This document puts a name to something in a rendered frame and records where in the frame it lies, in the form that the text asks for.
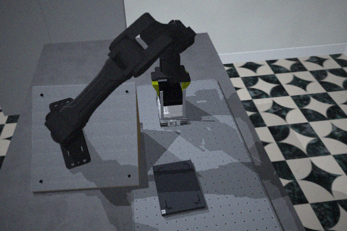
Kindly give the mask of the white well plate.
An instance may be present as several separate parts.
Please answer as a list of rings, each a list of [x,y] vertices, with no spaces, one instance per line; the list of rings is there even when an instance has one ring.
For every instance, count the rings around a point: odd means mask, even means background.
[[[159,109],[161,113],[161,105],[158,97]],[[172,117],[172,116],[182,116],[183,115],[183,105],[170,105],[163,106],[164,107],[164,118]]]

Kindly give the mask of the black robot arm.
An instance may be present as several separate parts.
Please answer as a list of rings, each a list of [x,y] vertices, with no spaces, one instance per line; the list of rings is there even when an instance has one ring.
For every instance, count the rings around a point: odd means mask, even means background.
[[[147,44],[146,49],[135,39],[138,35]],[[194,44],[195,36],[196,33],[180,20],[164,24],[146,12],[112,41],[109,58],[101,71],[75,99],[66,98],[49,105],[45,126],[53,141],[60,144],[67,169],[91,161],[82,129],[96,108],[119,85],[132,76],[139,77],[158,58],[161,72],[162,59],[170,63],[179,59],[180,71],[179,54]]]

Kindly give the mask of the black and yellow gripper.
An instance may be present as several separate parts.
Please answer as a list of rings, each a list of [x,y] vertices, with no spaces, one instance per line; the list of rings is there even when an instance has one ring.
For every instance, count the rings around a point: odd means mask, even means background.
[[[155,72],[151,72],[151,82],[154,89],[159,96],[159,84],[158,80],[169,79],[170,83],[181,83],[181,89],[186,89],[190,85],[190,75],[188,71],[185,71],[185,66],[180,65],[179,71],[179,59],[170,63],[162,59],[162,72],[160,67],[155,67]]]

